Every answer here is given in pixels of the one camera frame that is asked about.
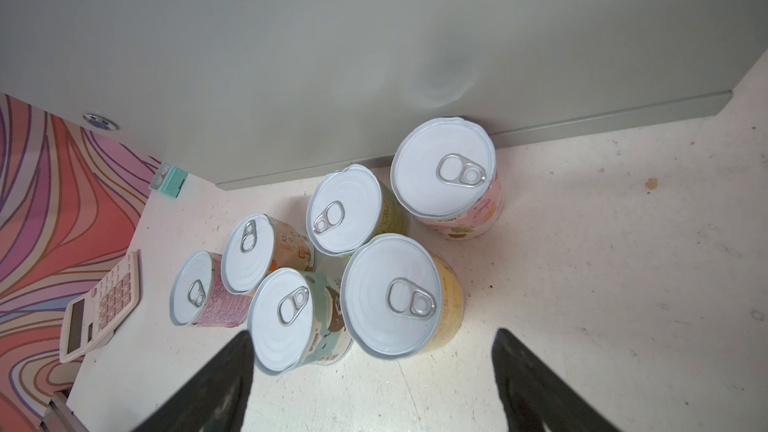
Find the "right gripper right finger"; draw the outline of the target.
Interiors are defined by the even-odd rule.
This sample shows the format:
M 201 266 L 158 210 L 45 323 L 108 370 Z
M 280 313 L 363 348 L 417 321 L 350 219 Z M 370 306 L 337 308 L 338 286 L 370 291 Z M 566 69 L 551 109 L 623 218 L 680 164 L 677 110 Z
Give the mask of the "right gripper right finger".
M 491 358 L 510 431 L 615 431 L 523 342 L 500 328 Z

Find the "white can red label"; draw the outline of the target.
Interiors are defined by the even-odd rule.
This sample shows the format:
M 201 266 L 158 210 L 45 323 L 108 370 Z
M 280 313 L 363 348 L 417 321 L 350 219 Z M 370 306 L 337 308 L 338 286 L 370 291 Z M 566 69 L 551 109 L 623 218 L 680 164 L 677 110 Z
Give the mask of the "white can red label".
M 487 232 L 504 206 L 494 144 L 484 128 L 460 117 L 415 128 L 395 153 L 390 183 L 401 205 L 450 240 Z

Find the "white can orange label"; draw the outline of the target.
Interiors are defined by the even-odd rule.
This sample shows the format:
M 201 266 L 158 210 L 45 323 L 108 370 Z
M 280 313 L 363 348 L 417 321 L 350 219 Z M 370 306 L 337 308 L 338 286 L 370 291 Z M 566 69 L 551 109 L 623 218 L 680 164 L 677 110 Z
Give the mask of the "white can orange label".
M 221 277 L 233 294 L 253 294 L 280 268 L 314 270 L 314 247 L 290 224 L 266 214 L 244 218 L 232 231 L 222 254 Z

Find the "mint green small clock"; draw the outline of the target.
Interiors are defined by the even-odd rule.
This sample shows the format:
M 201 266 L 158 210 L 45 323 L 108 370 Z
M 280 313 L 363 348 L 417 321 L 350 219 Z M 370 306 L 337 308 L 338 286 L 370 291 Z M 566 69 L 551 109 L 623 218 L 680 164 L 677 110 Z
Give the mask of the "mint green small clock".
M 186 171 L 162 162 L 150 181 L 149 188 L 167 197 L 177 198 L 187 177 Z

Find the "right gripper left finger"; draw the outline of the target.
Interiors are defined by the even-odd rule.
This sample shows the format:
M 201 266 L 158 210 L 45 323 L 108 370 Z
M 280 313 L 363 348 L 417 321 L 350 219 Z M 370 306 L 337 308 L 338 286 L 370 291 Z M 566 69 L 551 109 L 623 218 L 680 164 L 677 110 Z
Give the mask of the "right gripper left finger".
M 254 374 L 249 332 L 235 335 L 138 431 L 239 431 L 244 423 Z

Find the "grey metal cabinet box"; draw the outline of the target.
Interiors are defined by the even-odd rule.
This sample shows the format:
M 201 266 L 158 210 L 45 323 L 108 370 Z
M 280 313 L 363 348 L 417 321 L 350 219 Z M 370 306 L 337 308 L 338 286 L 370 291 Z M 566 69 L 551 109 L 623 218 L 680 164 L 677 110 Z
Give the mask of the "grey metal cabinet box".
M 225 189 L 714 115 L 767 0 L 1 0 L 1 89 Z

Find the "white can green label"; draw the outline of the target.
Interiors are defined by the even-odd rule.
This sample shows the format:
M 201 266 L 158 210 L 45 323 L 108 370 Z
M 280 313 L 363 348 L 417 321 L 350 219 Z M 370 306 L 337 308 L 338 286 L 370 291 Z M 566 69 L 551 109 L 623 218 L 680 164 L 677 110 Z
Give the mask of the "white can green label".
M 306 229 L 319 252 L 348 257 L 378 235 L 408 235 L 410 215 L 370 169 L 353 164 L 326 175 L 316 187 Z

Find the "white can yellow label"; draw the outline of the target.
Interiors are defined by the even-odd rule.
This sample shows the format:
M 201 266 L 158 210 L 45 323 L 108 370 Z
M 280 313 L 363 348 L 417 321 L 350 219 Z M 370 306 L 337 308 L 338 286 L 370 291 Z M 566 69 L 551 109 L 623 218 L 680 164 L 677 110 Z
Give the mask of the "white can yellow label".
M 363 351 L 400 360 L 433 352 L 456 336 L 464 291 L 442 257 L 410 237 L 387 233 L 348 261 L 340 304 L 347 329 Z

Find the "white can pink label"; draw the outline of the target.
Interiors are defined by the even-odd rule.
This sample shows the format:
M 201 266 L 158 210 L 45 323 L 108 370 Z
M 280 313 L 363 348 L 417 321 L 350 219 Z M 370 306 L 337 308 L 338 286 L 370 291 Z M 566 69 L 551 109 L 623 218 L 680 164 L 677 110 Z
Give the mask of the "white can pink label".
M 182 327 L 234 328 L 248 315 L 252 296 L 234 294 L 224 286 L 222 256 L 194 252 L 175 277 L 169 296 L 169 316 Z

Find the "white pink calculator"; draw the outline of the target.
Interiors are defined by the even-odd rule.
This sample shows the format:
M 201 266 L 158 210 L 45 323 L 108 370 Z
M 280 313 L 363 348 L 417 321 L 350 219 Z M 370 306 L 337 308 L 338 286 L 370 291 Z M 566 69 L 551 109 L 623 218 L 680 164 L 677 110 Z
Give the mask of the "white pink calculator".
M 140 251 L 130 251 L 88 292 L 66 307 L 59 340 L 59 361 L 70 363 L 99 349 L 141 299 Z

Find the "white can teal label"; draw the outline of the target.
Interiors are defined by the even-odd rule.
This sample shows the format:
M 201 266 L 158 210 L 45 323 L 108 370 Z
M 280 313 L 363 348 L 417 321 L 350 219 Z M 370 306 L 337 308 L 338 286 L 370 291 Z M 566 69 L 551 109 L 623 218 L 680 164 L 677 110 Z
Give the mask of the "white can teal label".
M 322 272 L 280 268 L 259 285 L 246 320 L 255 365 L 280 375 L 330 365 L 353 345 L 341 310 L 341 280 Z

